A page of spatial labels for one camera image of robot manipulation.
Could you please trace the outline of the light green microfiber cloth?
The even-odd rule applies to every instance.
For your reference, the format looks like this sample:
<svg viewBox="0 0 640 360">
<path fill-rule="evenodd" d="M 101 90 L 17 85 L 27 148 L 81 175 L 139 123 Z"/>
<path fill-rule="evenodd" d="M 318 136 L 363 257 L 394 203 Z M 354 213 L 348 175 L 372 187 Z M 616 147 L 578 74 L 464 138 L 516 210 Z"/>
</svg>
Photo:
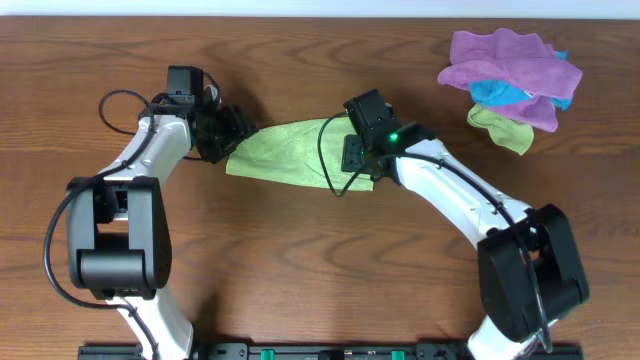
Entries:
<svg viewBox="0 0 640 360">
<path fill-rule="evenodd" d="M 226 173 L 340 190 L 352 176 L 341 170 L 344 138 L 354 133 L 346 117 L 338 117 L 329 125 L 314 119 L 263 128 L 229 156 Z"/>
</svg>

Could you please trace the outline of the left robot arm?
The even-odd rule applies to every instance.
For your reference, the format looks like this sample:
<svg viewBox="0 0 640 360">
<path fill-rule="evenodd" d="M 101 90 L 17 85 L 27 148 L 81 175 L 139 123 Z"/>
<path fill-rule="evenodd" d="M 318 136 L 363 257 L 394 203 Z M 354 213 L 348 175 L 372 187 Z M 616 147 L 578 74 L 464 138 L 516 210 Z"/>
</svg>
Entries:
<svg viewBox="0 0 640 360">
<path fill-rule="evenodd" d="M 140 342 L 136 358 L 189 359 L 195 330 L 167 287 L 172 247 L 162 189 L 191 151 L 216 164 L 257 129 L 194 66 L 169 66 L 166 91 L 143 106 L 123 152 L 98 174 L 69 182 L 45 235 L 50 242 L 66 219 L 70 279 L 94 299 L 50 282 L 78 306 L 118 311 Z"/>
</svg>

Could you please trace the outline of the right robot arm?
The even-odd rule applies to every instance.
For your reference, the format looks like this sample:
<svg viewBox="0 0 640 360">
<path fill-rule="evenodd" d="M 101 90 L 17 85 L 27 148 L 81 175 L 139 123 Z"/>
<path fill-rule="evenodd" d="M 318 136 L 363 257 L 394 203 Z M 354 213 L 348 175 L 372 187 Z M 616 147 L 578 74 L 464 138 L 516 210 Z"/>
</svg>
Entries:
<svg viewBox="0 0 640 360">
<path fill-rule="evenodd" d="M 417 124 L 344 139 L 342 170 L 389 177 L 429 202 L 477 251 L 486 317 L 467 341 L 473 359 L 558 354 L 550 328 L 586 302 L 586 274 L 566 215 L 533 208 L 465 167 Z"/>
</svg>

